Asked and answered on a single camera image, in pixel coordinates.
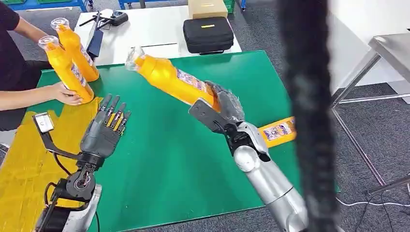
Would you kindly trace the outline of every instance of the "black sleeve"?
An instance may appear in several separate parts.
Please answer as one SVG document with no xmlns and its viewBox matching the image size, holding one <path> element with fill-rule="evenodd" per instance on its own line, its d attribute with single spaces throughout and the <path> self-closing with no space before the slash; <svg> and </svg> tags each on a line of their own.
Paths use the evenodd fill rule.
<svg viewBox="0 0 410 232">
<path fill-rule="evenodd" d="M 14 30 L 20 21 L 20 16 L 0 1 L 0 24 L 6 30 Z"/>
</svg>

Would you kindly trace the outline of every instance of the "person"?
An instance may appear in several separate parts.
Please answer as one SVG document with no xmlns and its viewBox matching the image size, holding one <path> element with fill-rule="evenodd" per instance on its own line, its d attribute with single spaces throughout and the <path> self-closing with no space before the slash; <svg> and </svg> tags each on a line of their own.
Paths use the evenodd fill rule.
<svg viewBox="0 0 410 232">
<path fill-rule="evenodd" d="M 7 32 L 10 30 L 36 43 L 47 35 L 0 2 L 0 131 L 16 129 L 29 106 L 54 99 L 70 105 L 80 104 L 80 97 L 61 82 L 36 88 L 41 70 L 52 67 L 46 61 L 25 61 Z"/>
</svg>

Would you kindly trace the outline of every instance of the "yellow bottle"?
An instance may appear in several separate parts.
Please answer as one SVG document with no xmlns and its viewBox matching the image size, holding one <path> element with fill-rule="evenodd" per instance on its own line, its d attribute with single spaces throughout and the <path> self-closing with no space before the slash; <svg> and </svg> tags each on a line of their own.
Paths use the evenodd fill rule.
<svg viewBox="0 0 410 232">
<path fill-rule="evenodd" d="M 193 105 L 198 98 L 204 99 L 216 111 L 220 111 L 218 99 L 211 87 L 194 76 L 175 68 L 171 61 L 146 55 L 140 47 L 129 53 L 126 68 L 141 74 L 152 86 L 171 96 Z"/>
<path fill-rule="evenodd" d="M 81 45 L 80 37 L 70 29 L 69 21 L 65 18 L 56 18 L 51 21 L 51 27 L 57 31 L 61 44 L 86 80 L 88 82 L 97 80 L 100 77 L 100 73 L 87 51 Z"/>
<path fill-rule="evenodd" d="M 45 50 L 48 61 L 65 87 L 75 91 L 83 99 L 81 103 L 91 101 L 94 98 L 94 92 L 77 66 L 73 64 L 70 56 L 60 47 L 58 38 L 50 35 L 44 36 L 39 40 L 38 45 Z"/>
<path fill-rule="evenodd" d="M 258 131 L 264 138 L 268 148 L 289 142 L 296 137 L 294 117 L 273 122 L 259 128 Z"/>
</svg>

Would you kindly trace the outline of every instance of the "human arm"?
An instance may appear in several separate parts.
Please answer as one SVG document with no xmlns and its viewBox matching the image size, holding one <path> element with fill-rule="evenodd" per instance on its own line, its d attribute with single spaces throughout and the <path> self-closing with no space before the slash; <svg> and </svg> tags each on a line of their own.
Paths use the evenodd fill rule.
<svg viewBox="0 0 410 232">
<path fill-rule="evenodd" d="M 35 43 L 38 43 L 38 40 L 41 37 L 47 35 L 44 31 L 38 29 L 37 27 L 24 20 L 1 1 L 0 25 L 3 26 L 6 30 L 14 30 L 20 35 L 33 40 Z"/>
<path fill-rule="evenodd" d="M 28 39 L 33 40 L 35 43 L 38 43 L 38 40 L 42 37 L 47 36 L 44 31 L 27 22 L 22 17 L 20 17 L 17 27 L 14 29 L 14 31 Z"/>
<path fill-rule="evenodd" d="M 79 105 L 82 100 L 59 82 L 24 91 L 0 91 L 0 111 L 29 107 L 54 99 L 69 105 Z"/>
</svg>

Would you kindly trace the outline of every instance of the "yellow mat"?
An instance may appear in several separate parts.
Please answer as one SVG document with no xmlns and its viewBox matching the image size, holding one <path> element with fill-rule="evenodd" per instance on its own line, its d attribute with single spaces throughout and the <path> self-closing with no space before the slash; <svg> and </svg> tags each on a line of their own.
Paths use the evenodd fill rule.
<svg viewBox="0 0 410 232">
<path fill-rule="evenodd" d="M 77 154 L 79 143 L 90 121 L 95 117 L 101 98 L 80 106 L 65 105 L 60 117 L 48 112 L 54 123 L 51 136 L 55 145 Z M 44 208 L 44 188 L 57 183 L 67 174 L 56 164 L 27 112 L 18 128 L 12 146 L 0 169 L 0 232 L 31 232 Z M 77 171 L 75 160 L 59 157 L 71 172 Z M 48 191 L 51 196 L 53 187 Z M 58 205 L 77 207 L 77 202 L 59 200 Z"/>
</svg>

